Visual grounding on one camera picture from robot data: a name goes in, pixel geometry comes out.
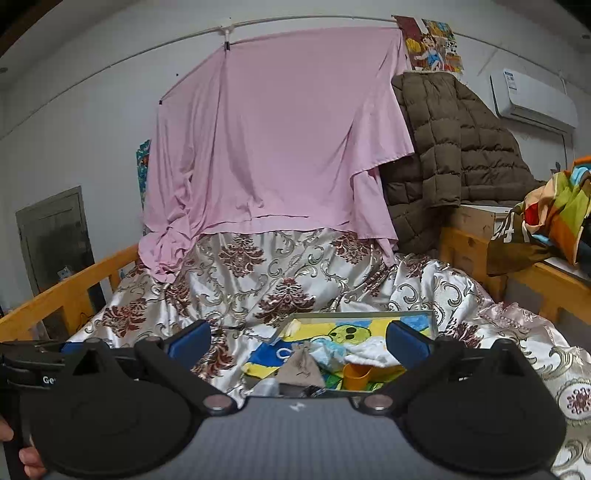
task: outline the curtain rod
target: curtain rod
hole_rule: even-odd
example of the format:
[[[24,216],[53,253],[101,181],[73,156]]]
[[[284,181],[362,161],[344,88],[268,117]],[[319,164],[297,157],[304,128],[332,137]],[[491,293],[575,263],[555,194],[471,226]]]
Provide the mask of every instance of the curtain rod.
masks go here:
[[[258,19],[254,19],[254,20],[245,20],[242,22],[236,22],[234,24],[232,24],[232,28],[238,28],[238,27],[247,27],[249,25],[257,25],[257,24],[262,24],[262,23],[269,23],[269,22],[277,22],[277,21],[283,21],[283,20],[304,20],[306,18],[350,18],[352,20],[370,20],[370,21],[379,21],[379,22],[389,22],[395,25],[398,25],[398,23],[396,22],[396,19],[394,18],[381,18],[381,17],[364,17],[364,16],[360,16],[360,15],[331,15],[331,14],[317,14],[317,15],[284,15],[284,16],[279,16],[279,17],[267,17],[267,18],[258,18]],[[184,35],[182,37],[177,37],[173,40],[168,40],[166,42],[162,42],[159,43],[157,45],[154,45],[150,48],[146,48],[145,50],[141,50],[139,52],[136,52],[132,55],[128,55],[122,59],[119,59],[105,67],[102,67],[101,69],[97,70],[96,72],[91,73],[90,75],[87,75],[86,77],[78,80],[77,82],[73,83],[72,85],[70,85],[69,87],[63,89],[62,91],[60,91],[59,93],[57,93],[56,95],[54,95],[53,97],[51,97],[48,101],[46,101],[45,103],[41,104],[39,107],[35,108],[34,110],[32,110],[31,112],[29,112],[29,114],[22,119],[19,123],[17,123],[16,125],[14,125],[9,131],[7,131],[6,133],[2,134],[2,136],[0,137],[0,141],[4,140],[4,138],[6,138],[8,135],[10,135],[12,132],[14,132],[18,127],[20,127],[23,123],[25,123],[27,120],[29,120],[33,115],[35,115],[35,113],[37,113],[39,110],[41,110],[42,108],[46,107],[47,105],[49,105],[53,100],[57,99],[59,96],[63,95],[64,93],[68,92],[69,90],[71,90],[72,88],[80,85],[81,83],[91,79],[92,77],[94,77],[95,75],[98,75],[99,73],[104,72],[107,69],[110,69],[111,67],[114,67],[116,65],[118,65],[119,63],[123,63],[127,60],[133,59],[135,57],[139,57],[140,55],[143,55],[144,53],[148,53],[150,51],[153,50],[157,50],[158,48],[162,48],[162,47],[166,47],[168,45],[172,45],[176,42],[179,41],[183,41],[183,40],[188,40],[190,38],[195,38],[195,37],[200,37],[201,35],[207,35],[209,33],[215,33],[215,32],[220,32],[222,34],[225,33],[225,30],[227,30],[227,27],[223,27],[223,26],[216,26],[216,27],[211,27],[211,28],[206,28],[205,30],[200,30],[188,35]],[[532,63],[533,65],[536,65],[539,68],[542,68],[544,70],[546,70],[547,72],[550,72],[554,75],[556,75],[558,78],[560,78],[561,80],[563,79],[561,72],[555,72],[553,70],[551,70],[548,67],[545,67],[543,65],[541,65],[540,63],[537,63],[534,60],[528,59],[522,55],[519,55],[517,53],[512,52],[511,50],[508,50],[505,47],[502,47],[500,45],[496,45],[494,43],[488,42],[486,40],[481,40],[480,38],[476,38],[476,37],[472,37],[471,35],[466,35],[466,34],[462,34],[462,33],[458,33],[457,31],[454,31],[454,35],[457,35],[458,37],[463,37],[463,38],[469,38],[470,40],[475,40],[478,41],[480,43],[484,43],[486,45],[489,45],[491,47],[495,47],[499,50],[505,51],[507,53],[510,53],[512,55],[515,55],[516,57],[519,57],[525,61],[528,61],[530,63]],[[577,87],[578,89],[582,90],[584,93],[587,93],[588,95],[591,95],[591,93],[589,93],[584,87],[577,85],[574,82],[569,82],[572,85],[574,85],[575,87]]]

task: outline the patterned satin bedspread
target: patterned satin bedspread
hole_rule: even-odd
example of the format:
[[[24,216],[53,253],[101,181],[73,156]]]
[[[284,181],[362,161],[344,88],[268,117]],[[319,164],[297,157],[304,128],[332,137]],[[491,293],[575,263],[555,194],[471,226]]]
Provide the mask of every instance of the patterned satin bedspread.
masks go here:
[[[136,266],[72,340],[98,336],[113,347],[129,346],[205,319],[212,345],[193,371],[241,402],[248,393],[241,366],[287,315],[424,309],[435,311],[440,332],[470,347],[487,348],[497,338],[519,345],[568,422],[554,473],[561,480],[591,480],[591,356],[569,347],[547,320],[495,304],[449,264],[396,255],[388,268],[380,249],[354,233],[205,236],[173,283],[156,282]]]

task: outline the finger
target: finger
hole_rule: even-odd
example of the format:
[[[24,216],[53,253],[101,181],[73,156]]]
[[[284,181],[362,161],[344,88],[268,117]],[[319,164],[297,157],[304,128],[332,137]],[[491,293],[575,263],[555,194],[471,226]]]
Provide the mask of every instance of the finger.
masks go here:
[[[21,462],[28,466],[43,467],[39,452],[35,447],[27,447],[18,452]]]
[[[28,466],[28,465],[26,465],[25,466],[25,473],[27,474],[27,476],[31,480],[38,480],[43,475],[45,475],[47,473],[47,470],[44,469],[43,467]]]
[[[10,428],[10,425],[0,417],[0,442],[10,442],[14,437],[14,432]]]

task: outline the wooden bed frame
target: wooden bed frame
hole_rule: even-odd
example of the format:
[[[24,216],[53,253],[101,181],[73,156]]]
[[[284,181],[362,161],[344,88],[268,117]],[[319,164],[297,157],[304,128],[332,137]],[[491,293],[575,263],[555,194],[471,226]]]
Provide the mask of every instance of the wooden bed frame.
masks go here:
[[[501,301],[507,277],[486,275],[487,244],[486,239],[454,228],[443,228],[439,258],[464,270],[481,283],[495,301]],[[88,288],[108,278],[115,291],[121,281],[119,270],[138,258],[138,246],[134,245],[42,292],[0,319],[0,341],[30,340],[30,329],[60,309],[63,309],[68,333],[73,335],[96,313]],[[542,317],[555,323],[558,311],[563,308],[591,324],[591,288],[583,282],[544,263],[536,263],[510,276],[542,295]]]
[[[479,282],[495,301],[505,297],[508,278],[513,278],[542,296],[539,315],[557,323],[564,309],[591,325],[591,288],[584,282],[543,262],[512,273],[508,277],[486,275],[488,240],[455,228],[443,228],[439,258],[465,271]]]
[[[60,309],[63,309],[68,333],[73,335],[96,313],[88,289],[108,278],[111,289],[115,291],[121,281],[119,270],[138,258],[138,246],[134,245],[40,293],[0,319],[0,341],[30,340],[30,329]]]

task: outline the door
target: door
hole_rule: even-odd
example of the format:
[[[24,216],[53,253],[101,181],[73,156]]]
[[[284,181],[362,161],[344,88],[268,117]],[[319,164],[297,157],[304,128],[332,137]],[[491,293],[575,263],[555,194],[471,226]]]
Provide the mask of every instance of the door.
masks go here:
[[[95,262],[80,187],[19,210],[17,225],[22,256],[35,295]],[[98,312],[105,305],[100,285],[91,287],[89,294]],[[51,323],[55,323],[57,316],[51,317]],[[48,331],[58,328],[45,323]]]

